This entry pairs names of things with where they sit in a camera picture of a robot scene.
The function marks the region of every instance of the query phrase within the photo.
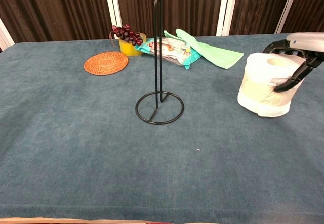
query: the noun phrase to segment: yellow mug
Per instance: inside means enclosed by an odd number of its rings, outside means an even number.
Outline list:
[[[144,33],[140,33],[143,42],[146,42],[146,35]],[[124,40],[119,39],[120,52],[122,52],[125,56],[140,56],[143,52],[137,51],[135,46],[132,45],[131,42],[125,42]]]

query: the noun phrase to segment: paper towel holder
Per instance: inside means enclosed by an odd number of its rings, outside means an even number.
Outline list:
[[[159,17],[159,29],[157,31],[157,16]],[[154,32],[154,71],[155,71],[155,91],[154,92],[150,92],[147,93],[145,95],[143,95],[136,103],[135,106],[135,112],[136,115],[143,120],[146,123],[149,124],[155,124],[155,125],[161,125],[161,124],[169,124],[171,122],[176,121],[177,119],[179,119],[181,117],[181,115],[183,114],[184,111],[184,103],[182,101],[182,99],[172,93],[172,92],[168,92],[168,91],[163,91],[162,89],[162,35],[163,35],[163,4],[162,4],[162,0],[155,0],[154,1],[154,7],[153,7],[153,32]],[[159,35],[159,60],[160,60],[160,88],[159,90],[157,89],[157,34]],[[144,118],[138,111],[138,106],[141,103],[141,101],[149,96],[155,94],[155,110],[153,111],[151,117],[149,119]],[[162,121],[162,122],[156,122],[153,121],[155,115],[157,114],[158,111],[158,94],[160,94],[160,101],[161,103],[163,103],[165,101],[165,99],[167,98],[167,96],[173,96],[175,97],[181,104],[181,110],[180,113],[174,117],[173,119],[167,120],[167,121]]]

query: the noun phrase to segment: orange rattan coaster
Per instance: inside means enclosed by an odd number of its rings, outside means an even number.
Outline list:
[[[84,65],[85,71],[93,75],[111,75],[123,70],[128,57],[120,52],[105,52],[89,58]]]

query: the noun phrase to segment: paper towel roll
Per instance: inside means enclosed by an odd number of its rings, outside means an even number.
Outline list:
[[[303,81],[282,93],[273,90],[290,78],[304,61],[295,55],[250,54],[237,96],[238,103],[263,117],[288,113],[291,99]]]

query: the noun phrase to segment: green cloth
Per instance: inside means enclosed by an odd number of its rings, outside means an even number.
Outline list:
[[[193,36],[179,28],[176,29],[176,34],[178,37],[175,37],[164,30],[165,37],[181,39],[187,42],[192,48],[194,48],[207,60],[212,62],[214,65],[222,67],[224,69],[232,67],[243,56],[243,53],[240,52],[217,48],[206,43],[198,42]]]

